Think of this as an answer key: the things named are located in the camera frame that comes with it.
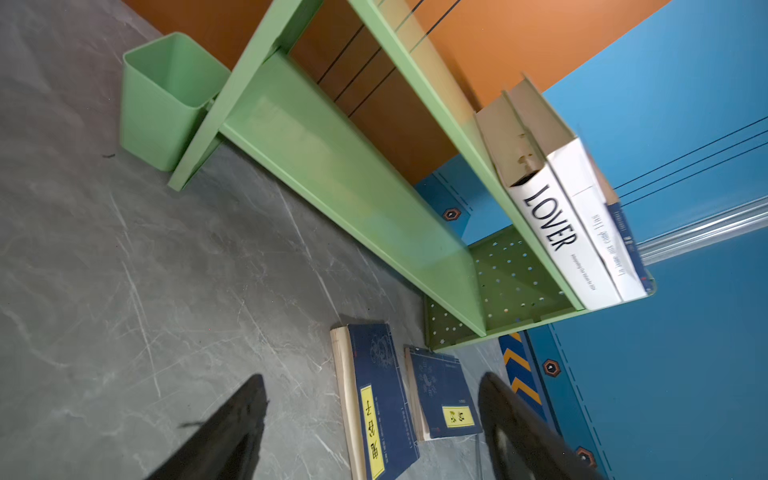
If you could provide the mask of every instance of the green trash bin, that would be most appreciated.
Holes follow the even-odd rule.
[[[221,62],[175,32],[123,55],[120,145],[172,171],[230,76]]]

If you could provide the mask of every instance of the blue wall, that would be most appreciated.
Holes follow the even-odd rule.
[[[665,260],[655,296],[553,324],[617,480],[766,477],[767,244]]]
[[[673,0],[546,91],[615,187],[768,116],[768,2]],[[768,120],[626,187],[768,130]],[[638,241],[768,194],[768,133],[622,197]]]

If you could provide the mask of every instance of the yellow label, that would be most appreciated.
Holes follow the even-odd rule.
[[[471,427],[475,424],[469,407],[442,407],[442,414],[449,429]]]
[[[362,400],[362,417],[366,430],[366,444],[368,445],[368,460],[371,462],[371,478],[376,478],[384,473],[384,452],[379,441],[379,422],[376,421],[376,407],[373,405],[373,389],[370,385],[360,389]]]

